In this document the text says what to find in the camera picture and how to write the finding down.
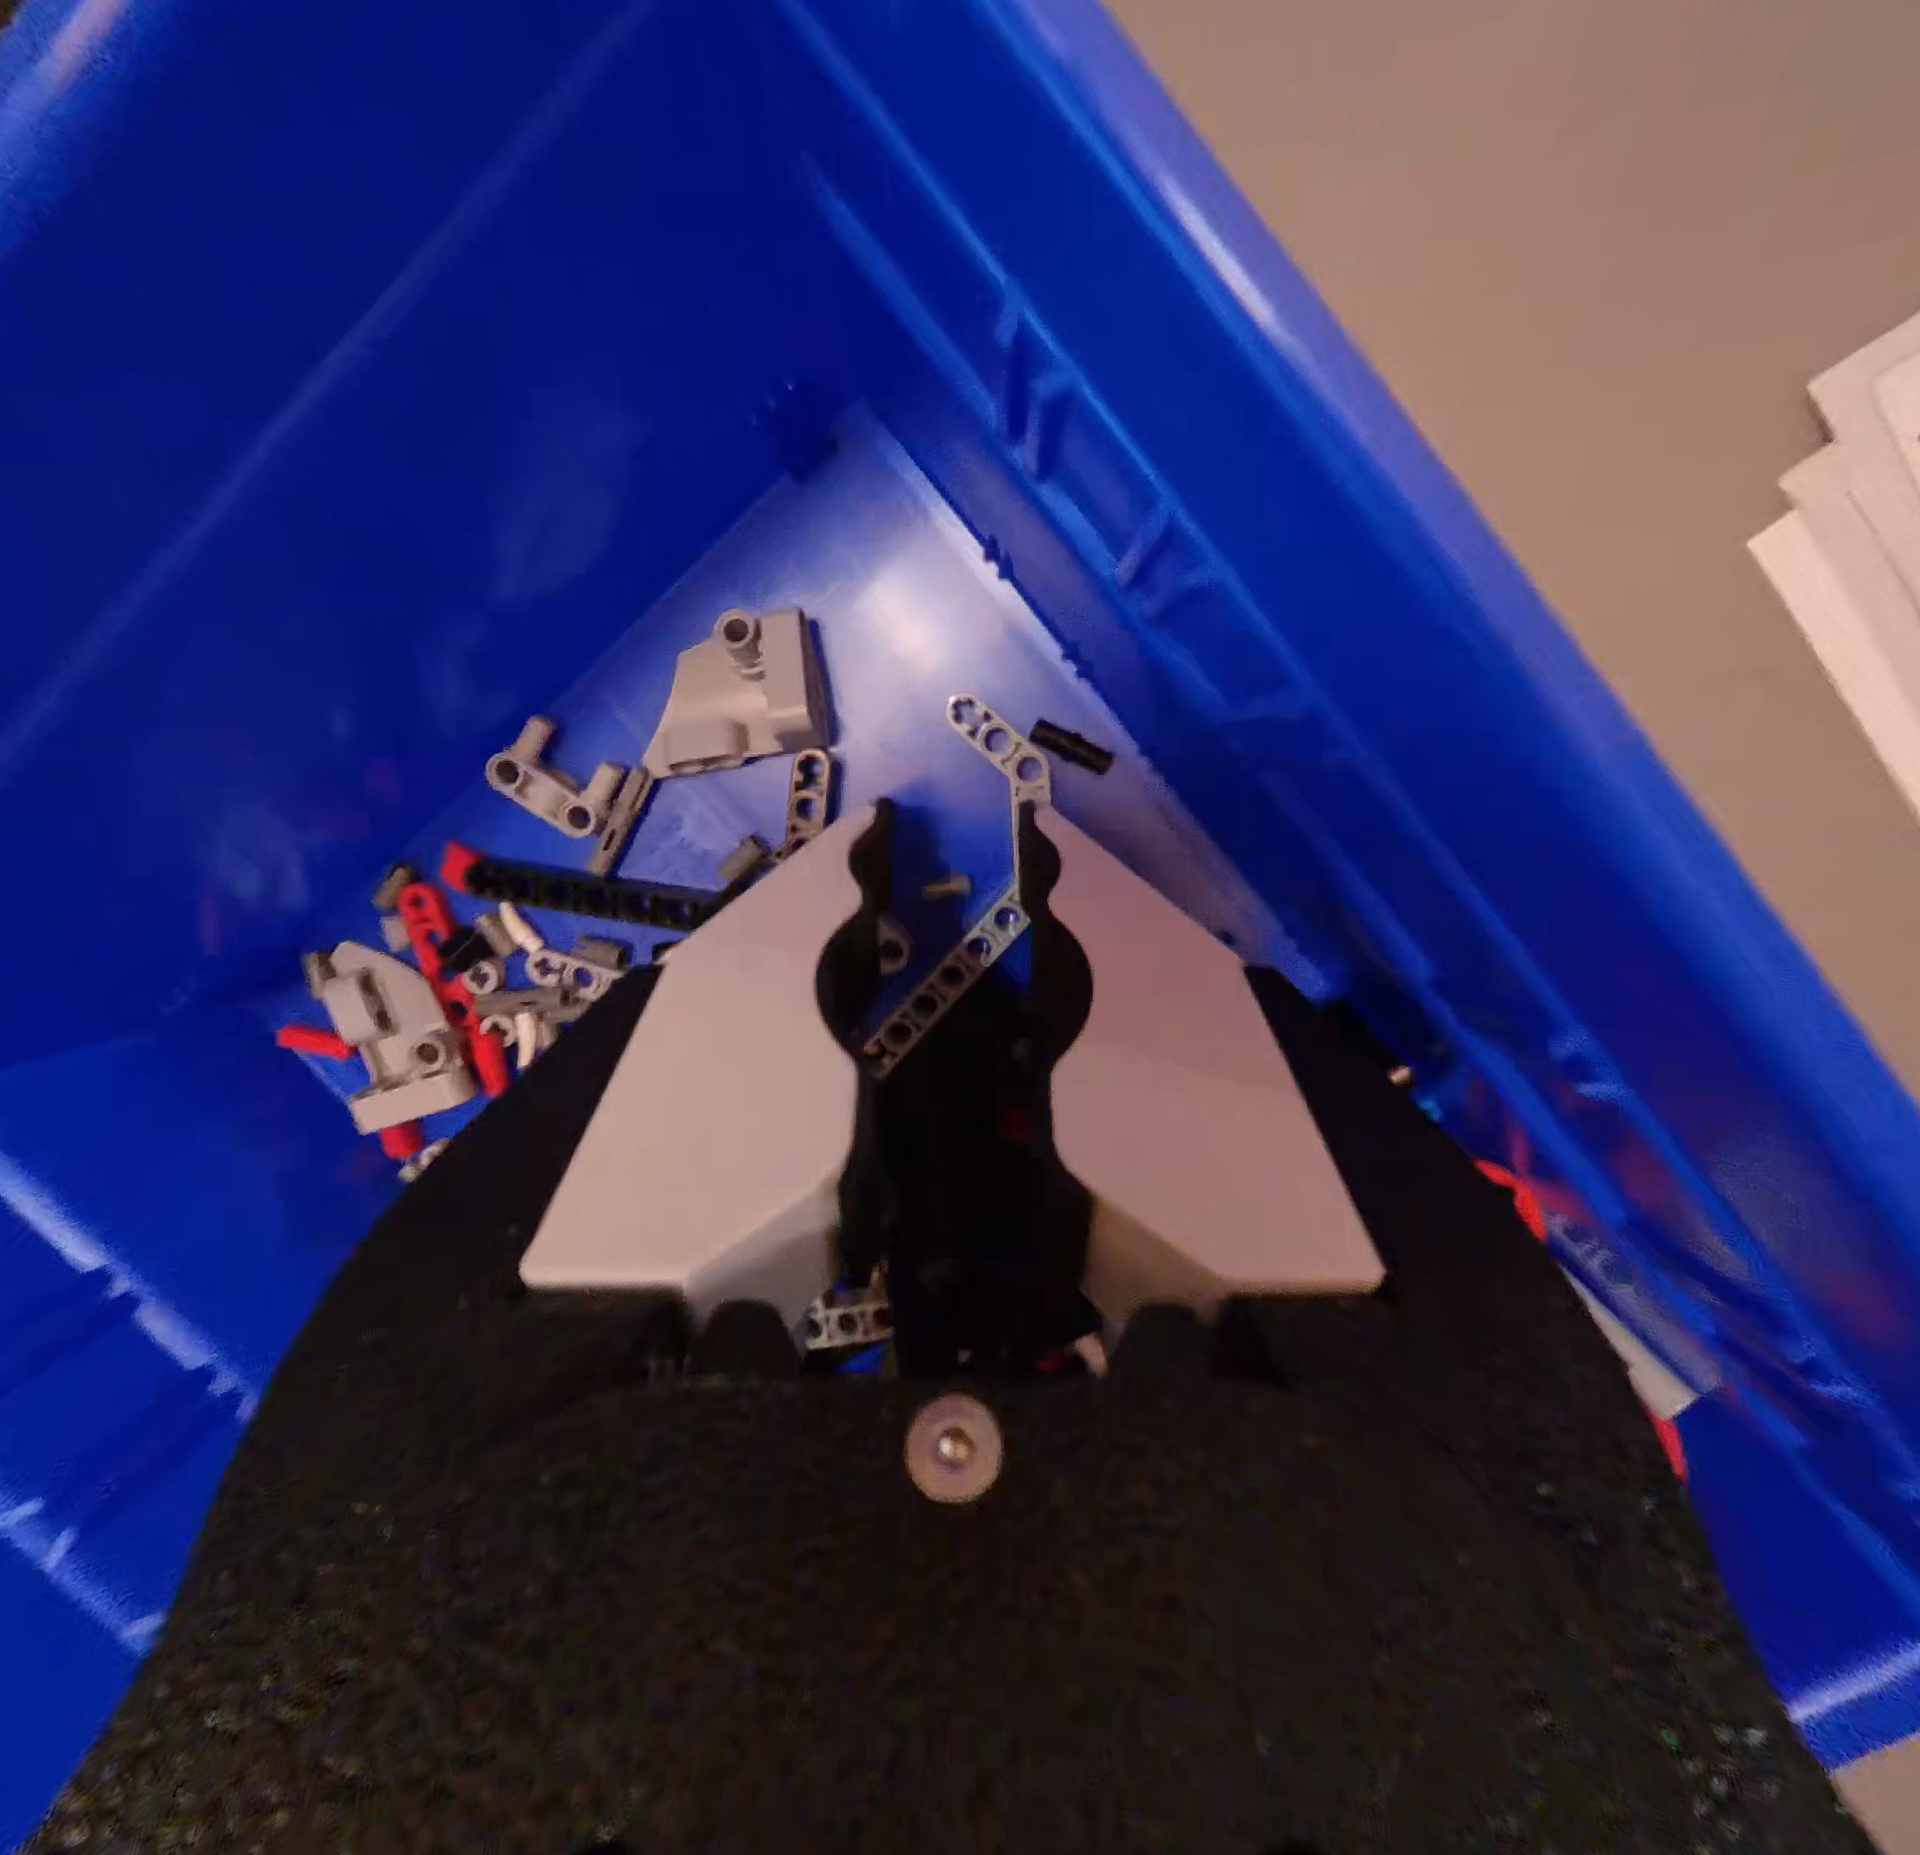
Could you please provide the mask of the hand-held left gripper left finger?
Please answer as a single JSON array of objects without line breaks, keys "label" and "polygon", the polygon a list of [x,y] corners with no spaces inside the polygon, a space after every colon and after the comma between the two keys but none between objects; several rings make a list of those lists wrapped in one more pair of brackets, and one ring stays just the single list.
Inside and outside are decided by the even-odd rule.
[{"label": "hand-held left gripper left finger", "polygon": [[856,1096],[818,975],[892,817],[834,819],[664,957],[518,1258],[529,1293],[666,1293],[698,1320],[760,1304],[799,1330],[834,1276]]}]

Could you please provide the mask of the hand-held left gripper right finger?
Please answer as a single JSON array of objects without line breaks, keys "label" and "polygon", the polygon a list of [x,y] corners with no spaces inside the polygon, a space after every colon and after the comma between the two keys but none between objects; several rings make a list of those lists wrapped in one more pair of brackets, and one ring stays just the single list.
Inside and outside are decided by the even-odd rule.
[{"label": "hand-held left gripper right finger", "polygon": [[1237,953],[1052,807],[1020,808],[1047,1136],[1089,1200],[1069,1266],[1140,1309],[1375,1293],[1382,1264]]}]

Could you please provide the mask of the building instruction booklet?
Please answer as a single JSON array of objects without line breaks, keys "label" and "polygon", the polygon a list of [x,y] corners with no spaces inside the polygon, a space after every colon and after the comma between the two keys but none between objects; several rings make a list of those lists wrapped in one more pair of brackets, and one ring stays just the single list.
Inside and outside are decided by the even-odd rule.
[{"label": "building instruction booklet", "polygon": [[1808,384],[1825,444],[1750,554],[1908,811],[1918,808],[1918,318]]}]

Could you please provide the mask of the pile of toy building parts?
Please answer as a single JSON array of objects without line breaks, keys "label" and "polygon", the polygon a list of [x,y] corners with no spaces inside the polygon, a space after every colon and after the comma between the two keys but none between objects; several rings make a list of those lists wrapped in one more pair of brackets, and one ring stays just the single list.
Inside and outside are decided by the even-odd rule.
[{"label": "pile of toy building parts", "polygon": [[[552,734],[547,717],[533,717],[488,762],[486,775],[550,831],[591,840],[587,862],[556,866],[597,877],[718,890],[729,905],[848,816],[834,811],[831,747],[664,782],[653,782],[643,762],[603,764],[578,780],[550,764]],[[1008,789],[991,764],[971,755],[1002,786],[1005,886]],[[1268,1309],[1299,1299],[1378,1296],[1391,1288],[1400,1246],[1375,1239],[1375,1226],[1356,1206],[1380,1252],[1375,1293],[1234,1296],[1209,1319],[1154,1305],[1108,1337],[1069,1266],[1089,1200],[1047,1136],[1044,1071],[1026,997],[1029,930],[888,1081],[877,1083],[862,1063],[873,1030],[997,895],[961,909],[959,928],[937,953],[919,953],[894,896],[898,808],[892,808],[888,848],[855,848],[864,903],[831,936],[818,975],[829,1028],[845,1031],[856,1064],[855,1136],[839,1181],[829,1289],[798,1332],[760,1304],[724,1304],[698,1320],[666,1293],[546,1294],[657,1296],[664,1341],[689,1337],[700,1324],[706,1337],[737,1342],[745,1359],[774,1369],[940,1385],[942,1393],[916,1412],[904,1459],[925,1497],[961,1505],[985,1492],[1002,1468],[1002,1430],[979,1395],[982,1382],[1096,1379],[1110,1349],[1140,1354],[1158,1324],[1168,1330],[1212,1324],[1224,1337],[1224,1359],[1240,1341],[1255,1356],[1255,1325]],[[276,1030],[278,1046],[308,1064],[357,1068],[349,1115],[399,1167],[401,1180],[418,1180],[443,1152],[435,1139],[439,1124],[499,1099],[594,1003],[624,987],[643,1009],[664,957],[702,928],[674,935],[482,901],[450,890],[439,869],[393,866],[371,900],[384,944],[347,938],[307,954],[308,1011],[322,1021]]]}]

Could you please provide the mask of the grey curved toy panel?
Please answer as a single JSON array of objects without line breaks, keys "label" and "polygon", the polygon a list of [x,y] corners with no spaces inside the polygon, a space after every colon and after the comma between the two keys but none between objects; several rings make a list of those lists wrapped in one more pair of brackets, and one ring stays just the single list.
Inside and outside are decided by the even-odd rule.
[{"label": "grey curved toy panel", "polygon": [[812,621],[801,610],[729,610],[677,656],[643,768],[664,782],[829,744],[829,680]]}]

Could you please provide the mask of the long black toy beam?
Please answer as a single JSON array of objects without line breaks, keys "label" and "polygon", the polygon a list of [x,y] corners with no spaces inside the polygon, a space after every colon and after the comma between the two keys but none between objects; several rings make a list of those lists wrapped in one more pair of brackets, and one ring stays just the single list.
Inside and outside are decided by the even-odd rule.
[{"label": "long black toy beam", "polygon": [[489,858],[462,843],[443,848],[439,875],[450,890],[473,900],[674,935],[698,930],[727,905],[718,890],[597,877],[583,869]]}]

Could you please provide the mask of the blue plastic bin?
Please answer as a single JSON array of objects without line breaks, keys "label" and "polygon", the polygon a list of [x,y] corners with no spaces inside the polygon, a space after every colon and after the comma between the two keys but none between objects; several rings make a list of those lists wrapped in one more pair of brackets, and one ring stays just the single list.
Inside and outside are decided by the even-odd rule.
[{"label": "blue plastic bin", "polygon": [[1093,0],[3,26],[3,1848],[394,1181],[297,959],[724,595],[1350,1004],[1690,1388],[1829,1766],[1915,1732],[1915,1107]]}]

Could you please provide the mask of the grey bent toy beam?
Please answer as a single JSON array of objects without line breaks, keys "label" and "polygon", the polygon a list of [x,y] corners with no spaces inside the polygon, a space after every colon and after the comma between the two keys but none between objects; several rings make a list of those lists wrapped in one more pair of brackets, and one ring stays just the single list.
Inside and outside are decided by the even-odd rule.
[{"label": "grey bent toy beam", "polygon": [[961,930],[925,979],[873,1030],[860,1056],[866,1071],[888,1081],[931,1031],[940,1028],[961,1001],[997,967],[1031,925],[1024,895],[1026,813],[1052,805],[1052,771],[1042,749],[1019,734],[1002,716],[971,691],[948,699],[948,725],[971,754],[1002,777],[1009,801],[1011,870],[991,901]]}]

